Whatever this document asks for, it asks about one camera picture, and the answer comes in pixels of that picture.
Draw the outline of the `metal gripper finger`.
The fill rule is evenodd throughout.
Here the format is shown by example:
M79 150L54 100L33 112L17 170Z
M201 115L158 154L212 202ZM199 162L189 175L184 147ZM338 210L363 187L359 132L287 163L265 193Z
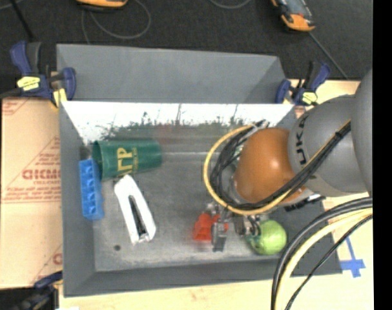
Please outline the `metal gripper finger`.
M211 227L211 243L213 252L222 252L227 240L227 228L224 222L215 222Z

